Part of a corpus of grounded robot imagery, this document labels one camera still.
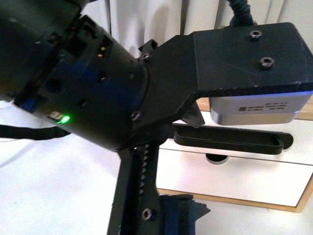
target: black plastic part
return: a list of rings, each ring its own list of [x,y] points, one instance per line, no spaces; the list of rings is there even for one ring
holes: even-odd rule
[[[0,97],[10,101],[60,46],[86,0],[2,0]]]
[[[293,143],[291,134],[237,128],[202,126],[193,128],[183,124],[172,125],[174,141],[180,145],[225,149],[240,152],[280,154]]]
[[[263,40],[250,41],[254,30],[262,32]],[[291,23],[194,32],[176,36],[150,54],[143,119],[133,124],[135,132],[181,119],[201,97],[313,89],[313,57]],[[275,60],[268,71],[259,68],[265,56]]]
[[[159,196],[156,177],[161,142],[118,152],[121,166],[108,235],[194,235],[195,221],[210,211],[205,204],[195,203],[192,195]],[[152,219],[142,219],[145,209],[153,212]]]
[[[141,51],[142,55],[149,53],[157,48],[157,42],[154,39],[150,39],[144,45],[138,48]]]
[[[190,106],[190,108],[187,110],[181,120],[196,128],[205,124],[197,102],[193,103],[193,105]]]

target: led indicator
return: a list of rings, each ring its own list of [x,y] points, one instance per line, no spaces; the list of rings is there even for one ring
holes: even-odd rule
[[[64,124],[67,123],[69,121],[70,117],[69,116],[63,116],[63,118],[58,121],[58,124]]]

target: black handle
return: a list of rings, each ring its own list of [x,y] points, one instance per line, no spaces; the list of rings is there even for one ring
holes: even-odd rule
[[[171,138],[180,145],[276,155],[289,148],[289,133],[184,124],[172,125]]]

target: black hose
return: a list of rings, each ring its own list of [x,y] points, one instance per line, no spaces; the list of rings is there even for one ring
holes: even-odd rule
[[[0,138],[31,139],[35,141],[50,140],[69,135],[70,132],[57,126],[42,129],[0,125]]]
[[[230,21],[231,27],[252,26],[253,18],[247,0],[228,0],[234,17]]]

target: white cabinet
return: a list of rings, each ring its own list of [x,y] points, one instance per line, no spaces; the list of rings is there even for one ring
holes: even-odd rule
[[[208,114],[203,113],[206,125],[216,126]],[[187,147],[168,140],[159,153],[156,182],[159,191],[187,192],[195,197],[202,195],[202,199],[207,195],[208,200],[229,198],[234,203],[240,200],[240,204],[252,201],[268,208],[275,208],[269,204],[296,208],[306,189],[306,194],[311,193],[308,182],[313,173],[313,121],[241,128],[291,133],[294,143],[279,155],[265,155]],[[205,153],[229,155],[229,158],[224,164],[214,165],[207,161]]]

